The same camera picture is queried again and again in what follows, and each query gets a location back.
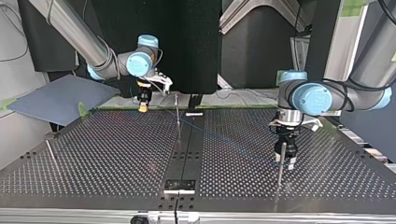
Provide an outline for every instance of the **green tape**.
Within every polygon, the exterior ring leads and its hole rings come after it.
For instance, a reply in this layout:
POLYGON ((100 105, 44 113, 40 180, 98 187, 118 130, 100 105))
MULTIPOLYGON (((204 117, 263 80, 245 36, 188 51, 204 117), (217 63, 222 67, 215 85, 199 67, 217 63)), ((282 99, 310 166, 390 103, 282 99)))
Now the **green tape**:
POLYGON ((341 17, 359 17, 363 6, 364 0, 345 0, 341 17))
POLYGON ((78 112, 80 117, 85 117, 89 114, 89 111, 85 108, 85 105, 82 102, 78 103, 78 112))
POLYGON ((0 102, 0 110, 8 110, 8 106, 14 103, 17 98, 9 98, 0 102))

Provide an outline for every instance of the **metal bracket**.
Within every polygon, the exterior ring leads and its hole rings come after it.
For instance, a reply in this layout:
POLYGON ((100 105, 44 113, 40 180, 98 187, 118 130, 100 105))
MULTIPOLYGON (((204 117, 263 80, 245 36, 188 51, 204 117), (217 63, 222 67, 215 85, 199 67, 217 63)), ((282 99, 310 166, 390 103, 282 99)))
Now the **metal bracket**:
POLYGON ((167 180, 165 194, 194 194, 195 180, 167 180))
POLYGON ((167 77, 162 72, 156 71, 154 72, 154 76, 152 77, 143 77, 143 79, 151 81, 151 82, 159 82, 163 84, 163 92, 167 95, 169 94, 169 90, 173 85, 172 79, 167 77))
MULTIPOLYGON (((249 11, 256 7, 272 7, 294 26, 300 7, 297 0, 234 0, 220 18, 220 31, 227 34, 249 11)), ((297 31, 306 26, 306 16, 301 10, 297 21, 297 31)))

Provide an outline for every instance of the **black panel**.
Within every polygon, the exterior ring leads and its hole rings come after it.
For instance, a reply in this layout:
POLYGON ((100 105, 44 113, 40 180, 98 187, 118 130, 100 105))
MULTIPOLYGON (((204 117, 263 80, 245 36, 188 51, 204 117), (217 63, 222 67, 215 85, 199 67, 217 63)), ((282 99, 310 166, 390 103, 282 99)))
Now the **black panel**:
POLYGON ((273 88, 293 68, 293 26, 271 7, 257 7, 222 38, 221 75, 235 87, 273 88))
POLYGON ((137 37, 156 35, 164 51, 159 68, 174 90, 212 93, 217 88, 220 0, 92 0, 117 53, 136 48, 137 37))
POLYGON ((306 56, 305 71, 310 80, 323 79, 329 58, 340 0, 318 0, 312 20, 312 35, 306 56))

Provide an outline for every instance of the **dark wall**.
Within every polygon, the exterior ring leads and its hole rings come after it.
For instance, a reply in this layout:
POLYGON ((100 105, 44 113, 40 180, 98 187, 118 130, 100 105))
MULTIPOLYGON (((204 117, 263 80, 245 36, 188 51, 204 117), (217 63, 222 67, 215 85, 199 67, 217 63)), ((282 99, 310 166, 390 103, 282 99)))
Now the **dark wall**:
POLYGON ((221 75, 234 87, 273 88, 293 68, 294 27, 271 7, 256 7, 222 38, 221 75))
POLYGON ((91 1, 117 53, 134 50, 139 35, 156 35, 164 52, 158 67, 174 80, 174 90, 216 90, 220 0, 91 1))

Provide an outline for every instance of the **white wall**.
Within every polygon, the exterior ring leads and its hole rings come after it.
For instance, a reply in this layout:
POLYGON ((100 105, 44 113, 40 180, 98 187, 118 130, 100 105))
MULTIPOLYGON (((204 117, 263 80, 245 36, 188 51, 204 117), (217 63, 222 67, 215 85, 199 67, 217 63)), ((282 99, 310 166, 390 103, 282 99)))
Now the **white wall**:
MULTIPOLYGON (((17 0, 0 0, 18 9, 17 0)), ((21 28, 19 21, 7 14, 21 28)), ((14 58, 25 50, 26 42, 0 13, 0 61, 14 58)), ((33 91, 46 84, 42 73, 35 72, 30 53, 12 62, 0 62, 0 102, 33 91)), ((50 131, 47 122, 11 113, 0 112, 0 169, 17 159, 25 151, 43 141, 50 131)))

